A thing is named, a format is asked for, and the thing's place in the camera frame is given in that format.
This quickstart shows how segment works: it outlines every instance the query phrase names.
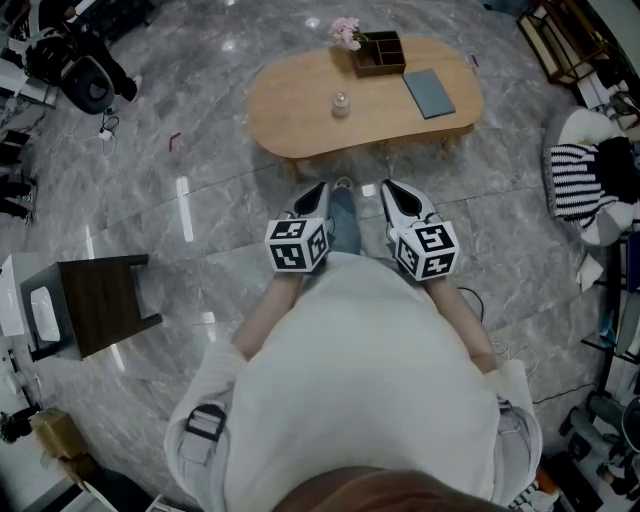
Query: black and white striped fabric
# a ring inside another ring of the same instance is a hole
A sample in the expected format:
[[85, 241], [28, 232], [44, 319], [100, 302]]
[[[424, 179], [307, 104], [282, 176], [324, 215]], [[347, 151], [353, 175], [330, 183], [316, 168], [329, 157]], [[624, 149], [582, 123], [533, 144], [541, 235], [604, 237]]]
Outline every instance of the black and white striped fabric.
[[577, 222], [587, 229], [605, 205], [619, 201], [607, 194], [598, 181], [595, 146], [562, 144], [552, 147], [551, 174], [555, 197], [552, 215]]
[[524, 491], [522, 491], [518, 495], [518, 497], [509, 504], [509, 508], [511, 510], [517, 510], [520, 507], [522, 507], [522, 505], [524, 505], [525, 503], [530, 503], [531, 496], [533, 496], [533, 493], [536, 492], [539, 488], [540, 486], [538, 485], [538, 481], [534, 480], [529, 487], [527, 487]]

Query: cardboard box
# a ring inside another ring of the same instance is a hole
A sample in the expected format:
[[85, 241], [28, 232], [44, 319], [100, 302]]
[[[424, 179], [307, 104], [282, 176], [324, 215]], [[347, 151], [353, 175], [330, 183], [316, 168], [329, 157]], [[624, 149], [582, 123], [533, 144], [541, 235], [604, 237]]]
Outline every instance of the cardboard box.
[[31, 427], [47, 455], [75, 459], [87, 452], [87, 445], [66, 412], [48, 409], [31, 418]]
[[98, 463], [93, 460], [93, 457], [88, 453], [83, 453], [70, 460], [59, 459], [58, 464], [67, 476], [85, 491], [87, 489], [84, 481], [100, 471], [100, 466], [98, 466]]

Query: gray notebook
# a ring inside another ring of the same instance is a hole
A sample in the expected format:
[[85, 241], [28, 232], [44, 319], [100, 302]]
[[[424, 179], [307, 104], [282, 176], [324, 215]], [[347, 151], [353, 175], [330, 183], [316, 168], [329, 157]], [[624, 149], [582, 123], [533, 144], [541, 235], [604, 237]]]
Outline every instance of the gray notebook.
[[405, 73], [402, 78], [425, 119], [453, 114], [456, 111], [432, 69]]

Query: white chair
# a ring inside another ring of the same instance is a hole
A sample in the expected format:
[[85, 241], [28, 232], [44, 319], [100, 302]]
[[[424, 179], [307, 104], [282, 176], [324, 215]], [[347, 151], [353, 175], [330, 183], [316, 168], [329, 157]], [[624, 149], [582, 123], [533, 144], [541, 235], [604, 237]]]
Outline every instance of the white chair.
[[[595, 145], [614, 137], [624, 137], [624, 134], [607, 116], [583, 107], [574, 107], [557, 115], [549, 123], [544, 137], [543, 155], [551, 147], [560, 144]], [[542, 175], [547, 191], [551, 190], [553, 183], [550, 177], [544, 171]], [[577, 230], [580, 240], [587, 245], [611, 245], [633, 224], [637, 208], [638, 204], [622, 202], [603, 207], [589, 228]]]

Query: wooden shelf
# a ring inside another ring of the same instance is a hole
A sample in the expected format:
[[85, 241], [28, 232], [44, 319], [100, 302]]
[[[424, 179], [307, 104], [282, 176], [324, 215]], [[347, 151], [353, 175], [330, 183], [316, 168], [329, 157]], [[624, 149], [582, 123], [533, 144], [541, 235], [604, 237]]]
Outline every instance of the wooden shelf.
[[520, 17], [518, 26], [552, 83], [571, 85], [589, 76], [593, 59], [606, 54], [574, 0], [539, 0], [534, 10]]

